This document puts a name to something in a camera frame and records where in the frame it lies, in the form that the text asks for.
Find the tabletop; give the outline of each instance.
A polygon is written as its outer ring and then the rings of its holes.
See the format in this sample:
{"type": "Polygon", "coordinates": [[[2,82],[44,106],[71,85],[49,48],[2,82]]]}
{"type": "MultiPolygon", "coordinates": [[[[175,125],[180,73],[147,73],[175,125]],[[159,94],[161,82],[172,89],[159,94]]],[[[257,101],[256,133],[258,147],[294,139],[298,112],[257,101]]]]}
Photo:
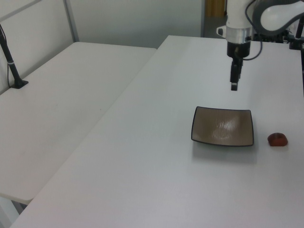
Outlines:
{"type": "Polygon", "coordinates": [[[74,43],[0,96],[0,196],[28,204],[156,50],[74,43]]]}
{"type": "Polygon", "coordinates": [[[303,227],[301,54],[265,43],[235,92],[226,48],[169,36],[12,228],[303,227]],[[254,146],[192,141],[197,106],[250,109],[254,146]]]}

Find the black cable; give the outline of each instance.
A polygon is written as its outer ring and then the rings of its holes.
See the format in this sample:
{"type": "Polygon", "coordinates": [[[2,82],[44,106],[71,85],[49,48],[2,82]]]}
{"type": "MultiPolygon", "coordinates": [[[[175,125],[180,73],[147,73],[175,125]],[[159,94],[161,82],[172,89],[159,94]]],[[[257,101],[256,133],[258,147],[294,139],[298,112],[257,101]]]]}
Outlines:
{"type": "Polygon", "coordinates": [[[258,37],[259,37],[259,39],[260,39],[261,48],[260,48],[259,53],[258,53],[256,56],[252,57],[252,58],[240,58],[240,57],[238,56],[238,54],[237,54],[237,49],[236,49],[236,51],[234,52],[235,56],[236,56],[237,58],[239,58],[239,59],[244,60],[244,61],[250,61],[250,60],[253,60],[253,59],[257,58],[257,57],[262,53],[262,50],[263,50],[263,41],[262,41],[262,38],[261,38],[261,34],[258,32],[257,28],[255,27],[255,25],[253,24],[253,22],[251,21],[251,19],[250,19],[249,16],[248,16],[248,13],[247,13],[249,7],[250,7],[255,1],[256,1],[256,0],[253,0],[252,2],[250,2],[250,3],[248,4],[248,6],[247,6],[246,9],[245,9],[245,16],[246,16],[247,20],[249,21],[249,23],[252,25],[253,29],[257,32],[257,35],[258,35],[258,37]]]}
{"type": "Polygon", "coordinates": [[[5,41],[6,41],[5,32],[4,32],[4,30],[3,30],[2,26],[1,26],[1,24],[0,24],[0,30],[1,30],[1,33],[3,34],[3,36],[4,36],[5,41]]]}
{"type": "MultiPolygon", "coordinates": [[[[3,34],[3,36],[4,36],[5,41],[7,42],[7,40],[6,40],[6,36],[5,36],[5,32],[4,32],[4,30],[3,30],[2,26],[1,26],[1,24],[0,24],[0,30],[1,30],[1,33],[3,34]]],[[[8,86],[9,86],[9,88],[10,88],[10,80],[9,80],[9,64],[8,64],[8,73],[7,73],[7,78],[8,78],[8,86]]]]}
{"type": "Polygon", "coordinates": [[[10,88],[10,80],[9,80],[9,64],[8,64],[8,85],[9,85],[9,88],[10,88]]]}

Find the black mount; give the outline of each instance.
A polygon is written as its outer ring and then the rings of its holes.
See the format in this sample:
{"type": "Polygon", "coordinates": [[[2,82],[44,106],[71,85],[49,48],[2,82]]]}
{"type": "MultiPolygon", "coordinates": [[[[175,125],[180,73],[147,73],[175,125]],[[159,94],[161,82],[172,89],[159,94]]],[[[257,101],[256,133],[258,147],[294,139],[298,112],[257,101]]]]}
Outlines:
{"type": "Polygon", "coordinates": [[[15,63],[14,63],[14,60],[13,60],[11,54],[10,54],[10,50],[9,50],[9,47],[8,47],[8,44],[7,44],[7,41],[6,41],[6,37],[4,35],[4,31],[1,27],[1,25],[0,25],[0,45],[2,47],[3,53],[5,55],[5,58],[6,58],[7,62],[8,62],[8,65],[10,67],[10,70],[13,74],[13,77],[15,79],[15,84],[12,85],[11,87],[15,88],[15,89],[20,89],[29,82],[23,81],[19,76],[19,73],[18,73],[17,68],[15,66],[15,63]]]}
{"type": "MultiPolygon", "coordinates": [[[[304,72],[304,50],[303,50],[304,38],[302,37],[303,27],[304,27],[304,17],[301,17],[295,37],[291,35],[288,36],[290,41],[289,49],[301,51],[302,72],[304,72]]],[[[302,76],[303,76],[303,89],[304,89],[304,74],[302,74],[302,76]]]]}

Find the brown plate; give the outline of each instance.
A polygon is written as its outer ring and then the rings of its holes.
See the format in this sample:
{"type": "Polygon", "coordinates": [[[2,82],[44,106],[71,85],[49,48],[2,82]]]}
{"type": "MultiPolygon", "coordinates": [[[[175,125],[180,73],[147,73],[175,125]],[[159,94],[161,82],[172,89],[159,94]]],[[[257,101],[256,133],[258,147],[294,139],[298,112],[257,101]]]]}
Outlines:
{"type": "Polygon", "coordinates": [[[252,146],[251,111],[197,107],[191,139],[213,145],[252,146]]]}

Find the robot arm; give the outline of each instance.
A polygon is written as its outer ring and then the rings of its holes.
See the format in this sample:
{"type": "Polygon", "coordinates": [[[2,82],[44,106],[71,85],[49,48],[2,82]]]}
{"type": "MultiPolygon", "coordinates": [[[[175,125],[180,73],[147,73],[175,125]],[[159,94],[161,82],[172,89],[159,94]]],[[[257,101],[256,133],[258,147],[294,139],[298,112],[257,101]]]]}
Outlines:
{"type": "Polygon", "coordinates": [[[250,53],[254,29],[269,36],[281,33],[304,16],[304,0],[228,0],[227,14],[226,26],[219,27],[217,33],[228,42],[227,55],[233,59],[231,90],[236,91],[243,60],[251,60],[245,57],[250,53]]]}

